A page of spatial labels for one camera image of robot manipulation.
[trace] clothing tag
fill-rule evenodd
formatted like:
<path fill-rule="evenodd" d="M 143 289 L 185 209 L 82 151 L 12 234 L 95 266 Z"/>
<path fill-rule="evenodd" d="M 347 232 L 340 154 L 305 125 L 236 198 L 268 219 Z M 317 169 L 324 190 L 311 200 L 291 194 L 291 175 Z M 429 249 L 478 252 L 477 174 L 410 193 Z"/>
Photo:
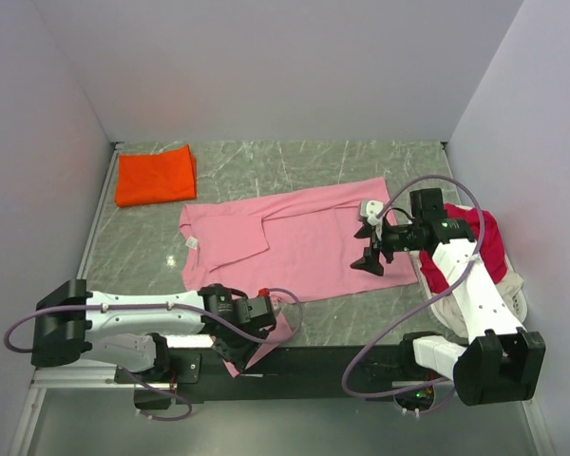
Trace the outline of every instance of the clothing tag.
<path fill-rule="evenodd" d="M 195 237 L 189 237 L 186 240 L 186 247 L 197 250 L 199 248 L 199 240 Z"/>

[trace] white cloth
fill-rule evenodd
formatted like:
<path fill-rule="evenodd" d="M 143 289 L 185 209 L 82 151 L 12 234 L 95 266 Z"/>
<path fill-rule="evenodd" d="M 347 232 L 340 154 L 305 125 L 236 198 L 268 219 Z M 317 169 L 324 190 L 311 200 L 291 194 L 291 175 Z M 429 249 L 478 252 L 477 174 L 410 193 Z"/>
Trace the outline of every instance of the white cloth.
<path fill-rule="evenodd" d="M 522 289 L 522 285 L 523 279 L 520 275 L 509 270 L 503 280 L 496 284 L 496 289 L 503 298 L 506 307 L 523 323 L 526 316 L 526 309 L 522 309 L 520 303 L 515 300 L 515 296 Z M 468 338 L 463 314 L 460 312 L 460 308 L 453 294 L 433 304 L 432 310 L 437 319 L 445 323 L 456 335 L 465 339 Z"/>

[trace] orange cloth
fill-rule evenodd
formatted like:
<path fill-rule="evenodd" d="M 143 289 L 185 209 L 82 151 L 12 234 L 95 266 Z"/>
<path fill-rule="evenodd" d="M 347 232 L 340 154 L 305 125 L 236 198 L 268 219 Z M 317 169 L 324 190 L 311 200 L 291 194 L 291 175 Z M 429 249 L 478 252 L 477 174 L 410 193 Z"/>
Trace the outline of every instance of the orange cloth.
<path fill-rule="evenodd" d="M 120 207 L 197 197 L 197 159 L 188 145 L 157 155 L 121 155 L 118 166 Z"/>

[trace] pink shirt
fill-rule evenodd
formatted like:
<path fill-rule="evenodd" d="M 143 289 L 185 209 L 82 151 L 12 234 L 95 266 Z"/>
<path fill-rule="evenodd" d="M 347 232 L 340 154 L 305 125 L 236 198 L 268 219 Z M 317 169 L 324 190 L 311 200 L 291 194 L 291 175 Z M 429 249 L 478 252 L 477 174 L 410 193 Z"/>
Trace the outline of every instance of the pink shirt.
<path fill-rule="evenodd" d="M 256 296 L 281 287 L 301 301 L 350 295 L 417 281 L 408 254 L 395 254 L 384 276 L 350 268 L 368 239 L 355 239 L 361 200 L 389 200 L 382 178 L 242 199 L 186 204 L 180 230 L 199 241 L 183 269 L 187 290 L 211 283 Z M 396 220 L 388 215 L 390 223 Z"/>

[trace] white wall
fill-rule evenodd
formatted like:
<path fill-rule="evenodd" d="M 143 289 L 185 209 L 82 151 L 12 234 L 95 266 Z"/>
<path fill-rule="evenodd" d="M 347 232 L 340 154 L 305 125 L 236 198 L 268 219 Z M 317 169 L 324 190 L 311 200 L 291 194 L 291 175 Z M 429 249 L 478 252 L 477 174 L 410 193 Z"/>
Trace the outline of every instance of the white wall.
<path fill-rule="evenodd" d="M 110 139 L 448 140 L 522 0 L 34 0 Z"/>
<path fill-rule="evenodd" d="M 0 0 L 0 455 L 28 390 L 29 356 L 6 351 L 15 319 L 76 273 L 109 143 L 29 0 Z M 31 325 L 15 340 L 28 345 Z"/>
<path fill-rule="evenodd" d="M 456 127 L 454 175 L 493 211 L 547 343 L 538 397 L 570 454 L 570 0 L 525 0 Z"/>

